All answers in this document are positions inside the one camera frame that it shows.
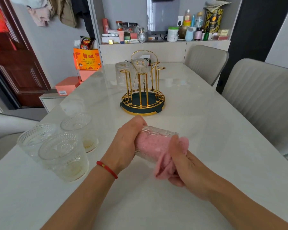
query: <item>orange box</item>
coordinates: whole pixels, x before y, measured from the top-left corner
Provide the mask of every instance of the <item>orange box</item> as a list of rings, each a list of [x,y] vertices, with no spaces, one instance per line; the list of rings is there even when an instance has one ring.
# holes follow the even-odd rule
[[[56,85],[56,90],[60,96],[67,96],[80,85],[78,77],[67,77]]]
[[[81,81],[88,79],[96,70],[78,70],[78,74],[81,77]]]
[[[74,48],[74,63],[76,69],[98,70],[101,68],[101,61],[98,49],[83,50]]]

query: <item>white tabletop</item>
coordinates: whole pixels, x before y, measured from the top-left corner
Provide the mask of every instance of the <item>white tabletop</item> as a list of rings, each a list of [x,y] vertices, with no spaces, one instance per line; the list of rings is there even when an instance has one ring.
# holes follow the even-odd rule
[[[179,132],[189,150],[250,198],[288,221],[288,162],[219,93],[182,63],[162,63],[160,90],[166,105],[145,117],[155,127]],[[60,124],[65,116],[89,112],[99,145],[88,155],[95,166],[117,129],[132,118],[120,109],[123,91],[113,85],[114,65],[81,84],[41,123]],[[119,174],[96,229],[231,229],[209,203],[186,189],[153,177],[154,165],[135,157]],[[18,146],[0,161],[0,229],[40,229],[83,181],[66,183],[43,170]]]

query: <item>glass rim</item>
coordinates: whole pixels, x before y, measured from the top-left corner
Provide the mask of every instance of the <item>glass rim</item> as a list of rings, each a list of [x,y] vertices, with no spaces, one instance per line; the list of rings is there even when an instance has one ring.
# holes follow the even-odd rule
[[[66,135],[66,134],[72,134],[72,135],[75,135],[75,136],[77,136],[77,137],[79,136],[78,133],[74,133],[74,132],[63,132],[63,133],[55,134],[55,135],[49,137],[48,139],[46,139],[46,140],[43,142],[43,144],[41,145],[41,147],[38,149],[38,153],[37,153],[38,157],[39,157],[40,159],[42,159],[43,161],[56,161],[56,160],[58,160],[58,159],[65,158],[66,156],[70,155],[70,154],[73,152],[73,150],[69,151],[68,153],[66,153],[66,154],[63,155],[63,156],[60,156],[60,157],[54,158],[54,159],[45,159],[45,158],[41,157],[41,155],[40,155],[41,148],[45,145],[45,143],[48,143],[48,141],[54,140],[55,138],[57,138],[57,137],[59,137],[59,136],[61,136],[61,135]],[[79,143],[82,143],[82,141],[80,140],[80,137],[78,137],[78,138],[79,138],[79,139],[78,139],[77,142],[76,142],[76,146],[77,146]]]
[[[63,128],[63,127],[62,127],[62,123],[63,123],[63,122],[65,122],[65,121],[67,121],[68,119],[71,119],[71,118],[73,118],[73,117],[75,117],[75,116],[77,116],[77,115],[87,115],[87,116],[90,117],[90,121],[89,121],[85,126],[83,126],[83,127],[81,127],[81,128],[78,128],[78,129],[75,129],[75,130],[69,130],[69,129],[66,129],[66,128]],[[61,122],[61,124],[60,124],[60,128],[63,129],[64,131],[77,131],[77,130],[80,130],[80,129],[86,127],[86,126],[87,126],[88,124],[90,124],[91,122],[92,122],[92,116],[91,116],[89,113],[81,112],[81,113],[76,113],[76,114],[73,114],[73,115],[70,115],[70,116],[66,116],[66,117],[62,120],[62,122]]]
[[[29,133],[29,132],[33,131],[34,129],[36,129],[36,128],[38,128],[38,127],[41,127],[41,126],[43,126],[43,127],[44,127],[44,126],[52,126],[52,127],[54,127],[55,131],[56,131],[56,128],[57,128],[56,124],[54,124],[54,123],[44,123],[44,124],[36,125],[36,126],[34,126],[33,128],[31,128],[31,129],[23,132],[23,133],[17,138],[16,144],[17,144],[18,146],[20,146],[20,147],[31,147],[31,146],[35,146],[35,145],[37,145],[37,144],[39,144],[39,143],[42,143],[43,141],[39,141],[38,143],[35,143],[35,144],[23,144],[23,143],[20,141],[27,133]]]

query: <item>gray dining chair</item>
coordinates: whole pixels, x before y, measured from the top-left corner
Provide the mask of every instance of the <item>gray dining chair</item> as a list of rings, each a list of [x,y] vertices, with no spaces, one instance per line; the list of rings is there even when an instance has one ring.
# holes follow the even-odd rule
[[[228,61],[229,53],[203,45],[192,46],[184,64],[213,86]]]
[[[0,113],[0,160],[16,145],[19,135],[38,121]]]
[[[288,69],[242,59],[222,96],[282,155],[288,154]]]

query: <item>white container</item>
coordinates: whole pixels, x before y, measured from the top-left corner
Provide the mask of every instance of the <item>white container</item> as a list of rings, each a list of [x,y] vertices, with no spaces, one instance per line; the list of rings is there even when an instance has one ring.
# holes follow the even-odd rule
[[[169,27],[167,31],[167,41],[176,42],[178,40],[179,27]]]

